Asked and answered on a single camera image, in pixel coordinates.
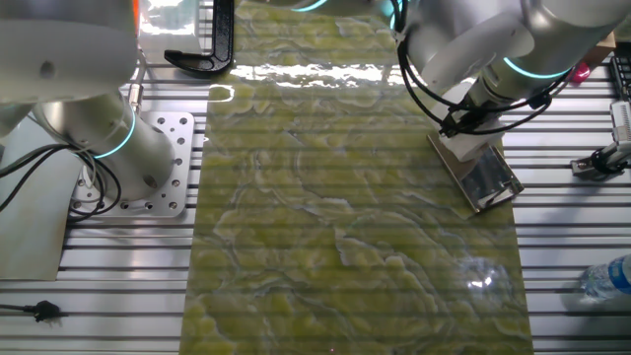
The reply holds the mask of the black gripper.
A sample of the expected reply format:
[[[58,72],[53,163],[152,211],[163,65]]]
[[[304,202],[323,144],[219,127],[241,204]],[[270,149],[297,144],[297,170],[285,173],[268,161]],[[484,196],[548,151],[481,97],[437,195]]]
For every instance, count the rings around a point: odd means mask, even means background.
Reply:
[[[471,136],[489,135],[489,130],[493,129],[492,119],[498,117],[495,107],[476,106],[474,101],[461,101],[448,105],[448,114],[441,121],[439,133],[451,138],[457,133]]]

